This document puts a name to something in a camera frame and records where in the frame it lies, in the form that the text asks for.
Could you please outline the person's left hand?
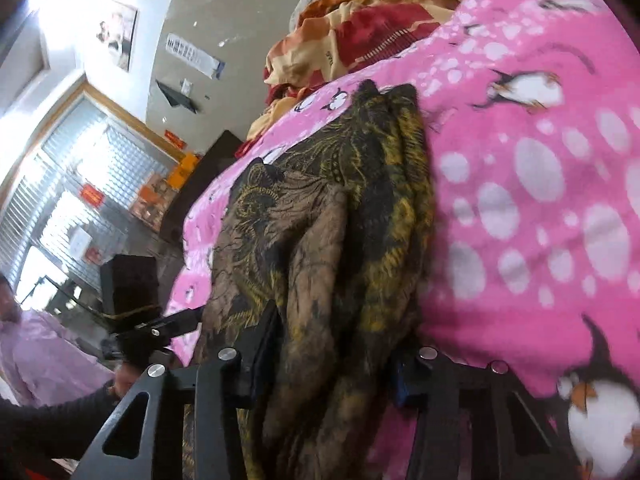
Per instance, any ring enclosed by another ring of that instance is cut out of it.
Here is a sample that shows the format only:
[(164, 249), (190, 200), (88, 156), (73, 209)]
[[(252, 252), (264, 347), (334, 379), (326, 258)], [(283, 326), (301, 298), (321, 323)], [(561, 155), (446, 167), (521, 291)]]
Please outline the person's left hand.
[(116, 366), (112, 380), (103, 386), (102, 392), (112, 400), (122, 400), (134, 383), (152, 365), (163, 365), (166, 370), (183, 368), (183, 362), (178, 356), (163, 352), (153, 354), (146, 364), (122, 361)]

